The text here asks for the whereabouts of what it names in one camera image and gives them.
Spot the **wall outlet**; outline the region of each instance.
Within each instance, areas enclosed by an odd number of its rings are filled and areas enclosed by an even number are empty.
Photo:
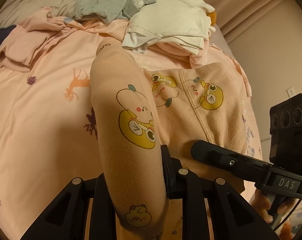
[[[287,93],[288,93],[289,98],[292,98],[296,95],[296,92],[295,92],[294,88],[288,88]]]

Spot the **pink clothing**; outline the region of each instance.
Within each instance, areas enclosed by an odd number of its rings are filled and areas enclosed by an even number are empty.
[[[190,63],[191,68],[202,67],[207,64],[207,53],[208,53],[209,41],[204,40],[203,49],[199,50],[197,55],[186,51],[184,48],[180,47],[177,43],[156,43],[149,47],[159,52],[162,52],[172,58],[179,59],[181,61]]]
[[[82,30],[90,33],[107,33],[123,39],[128,25],[118,20],[109,25],[88,21],[83,25],[68,17],[51,17],[51,9],[44,7],[17,24],[0,46],[0,67],[30,72],[34,64],[61,40]]]

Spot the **orange deer silhouette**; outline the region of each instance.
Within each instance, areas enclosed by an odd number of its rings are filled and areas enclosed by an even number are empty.
[[[70,102],[74,100],[74,96],[76,96],[76,100],[79,99],[79,96],[73,92],[73,89],[75,87],[89,87],[91,84],[91,80],[89,79],[89,76],[87,75],[86,71],[84,71],[86,74],[86,77],[84,79],[78,79],[78,77],[81,74],[81,70],[77,76],[75,75],[75,68],[73,68],[73,70],[74,70],[73,80],[70,83],[69,88],[66,89],[67,93],[64,94],[64,97],[66,98],[66,100],[69,100]]]

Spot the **black handle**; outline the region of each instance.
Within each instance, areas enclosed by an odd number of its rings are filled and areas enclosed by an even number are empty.
[[[273,217],[273,221],[269,224],[272,229],[275,229],[276,226],[281,222],[283,214],[278,214],[278,207],[286,201],[287,197],[282,195],[277,195],[271,192],[264,192],[266,197],[271,202],[271,208],[268,210],[268,214]]]

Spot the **deer print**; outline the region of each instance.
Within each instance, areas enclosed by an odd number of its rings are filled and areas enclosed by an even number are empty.
[[[90,115],[90,114],[86,115],[87,119],[89,120],[89,124],[84,125],[84,127],[86,128],[86,131],[89,131],[91,133],[91,135],[94,131],[94,134],[97,139],[96,120],[95,120],[95,112],[94,112],[93,107],[91,109],[91,113],[92,113],[92,115]]]
[[[74,100],[74,96],[76,97],[76,100],[79,99],[79,96],[73,92],[73,89],[75,87],[89,87],[91,84],[91,80],[89,79],[86,71],[84,71],[86,74],[86,77],[84,79],[79,79],[81,70],[77,76],[75,74],[75,68],[73,68],[73,71],[74,71],[73,80],[70,83],[69,88],[66,89],[66,94],[64,94],[64,97],[66,98],[66,100],[69,100],[70,102]]]

